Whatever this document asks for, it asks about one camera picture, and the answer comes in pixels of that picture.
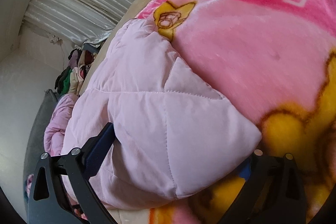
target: stitched seam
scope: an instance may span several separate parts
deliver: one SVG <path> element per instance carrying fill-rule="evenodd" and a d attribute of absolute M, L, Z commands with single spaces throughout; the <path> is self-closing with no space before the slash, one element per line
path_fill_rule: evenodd
<path fill-rule="evenodd" d="M 167 92 L 174 92 L 174 93 L 181 93 L 181 94 L 187 94 L 187 95 L 192 95 L 192 96 L 196 96 L 196 97 L 202 97 L 202 98 L 207 98 L 209 100 L 228 100 L 226 97 L 224 98 L 210 98 L 210 97 L 206 97 L 206 96 L 202 96 L 202 95 L 197 95 L 197 94 L 192 94 L 192 93 L 187 93 L 187 92 L 181 92 L 181 91 L 176 91 L 176 90 L 166 90 L 166 91 L 163 91 L 163 92 L 155 92 L 155 91 L 103 91 L 103 90 L 99 90 L 97 88 L 90 88 L 90 89 L 87 89 L 87 90 L 96 90 L 96 91 L 99 91 L 99 92 L 102 92 L 102 93 L 108 93 L 108 94 L 111 94 L 111 93 L 125 93 L 125 94 L 133 94 L 133 93 L 156 93 L 156 94 L 162 94 L 162 93 L 167 93 Z"/>
<path fill-rule="evenodd" d="M 101 195 L 103 197 L 104 202 L 106 202 L 105 197 L 104 197 L 104 192 L 103 192 L 103 183 L 101 182 L 101 176 L 99 176 L 99 180 L 100 180 L 100 187 L 101 187 Z"/>
<path fill-rule="evenodd" d="M 174 185 L 174 198 L 177 199 L 177 195 L 176 195 L 176 184 L 173 178 L 173 174 L 171 172 L 171 168 L 170 168 L 170 163 L 169 163 L 169 155 L 168 155 L 168 137 L 167 137 L 167 133 L 168 133 L 168 126 L 167 126 L 167 112 L 166 112 L 166 100 L 165 100 L 165 95 L 163 95 L 163 111 L 165 114 L 165 123 L 166 123 L 166 151 L 167 151 L 167 160 L 168 160 L 168 168 L 169 168 L 169 173 L 171 175 L 171 179 L 173 180 L 173 185 Z"/>
<path fill-rule="evenodd" d="M 167 79 L 166 79 L 166 82 L 165 82 L 165 84 L 163 85 L 163 89 L 165 89 L 166 83 L 167 83 L 167 81 L 168 81 L 168 79 L 169 79 L 169 77 L 170 77 L 170 75 L 171 75 L 171 72 L 173 71 L 173 67 L 174 67 L 174 65 L 175 65 L 175 63 L 176 63 L 176 60 L 177 60 L 177 57 L 176 57 L 176 59 L 175 59 L 173 65 L 172 65 L 171 68 L 170 68 L 170 71 L 169 71 L 168 77 L 167 77 Z"/>

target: green clothing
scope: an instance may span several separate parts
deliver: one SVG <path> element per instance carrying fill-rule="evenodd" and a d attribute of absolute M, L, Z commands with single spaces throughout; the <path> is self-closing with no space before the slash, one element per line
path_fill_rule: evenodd
<path fill-rule="evenodd" d="M 70 88 L 70 74 L 71 74 L 72 70 L 69 70 L 68 72 L 68 76 L 67 78 L 65 78 L 64 82 L 63 82 L 63 89 L 61 92 L 61 95 L 67 94 Z"/>

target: fleece blanket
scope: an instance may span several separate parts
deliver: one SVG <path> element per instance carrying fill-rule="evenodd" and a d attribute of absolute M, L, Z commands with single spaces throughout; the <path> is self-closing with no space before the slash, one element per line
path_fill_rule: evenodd
<path fill-rule="evenodd" d="M 265 153 L 294 155 L 309 221 L 336 181 L 336 1 L 152 0 L 138 18 L 260 128 Z M 149 222 L 216 223 L 244 181 L 233 173 Z"/>

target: pile of clothes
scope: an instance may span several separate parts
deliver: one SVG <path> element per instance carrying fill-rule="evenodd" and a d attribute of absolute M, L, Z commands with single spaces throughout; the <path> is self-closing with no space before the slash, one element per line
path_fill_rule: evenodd
<path fill-rule="evenodd" d="M 96 53 L 89 51 L 73 50 L 68 56 L 67 68 L 56 79 L 55 90 L 57 90 L 57 93 L 79 95 L 84 79 L 96 55 Z"/>

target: light pink puffer fabric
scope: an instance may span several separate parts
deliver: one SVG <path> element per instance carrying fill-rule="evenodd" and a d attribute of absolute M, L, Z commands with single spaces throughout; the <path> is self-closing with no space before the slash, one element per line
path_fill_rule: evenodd
<path fill-rule="evenodd" d="M 221 179 L 254 150 L 258 129 L 194 74 L 152 20 L 133 19 L 77 101 L 62 154 L 107 122 L 117 140 L 90 183 L 115 208 L 152 208 Z M 68 178 L 63 179 L 73 198 Z"/>
<path fill-rule="evenodd" d="M 58 156 L 61 153 L 65 130 L 77 100 L 77 95 L 65 94 L 59 100 L 51 116 L 43 138 L 44 151 L 48 152 L 51 156 Z"/>

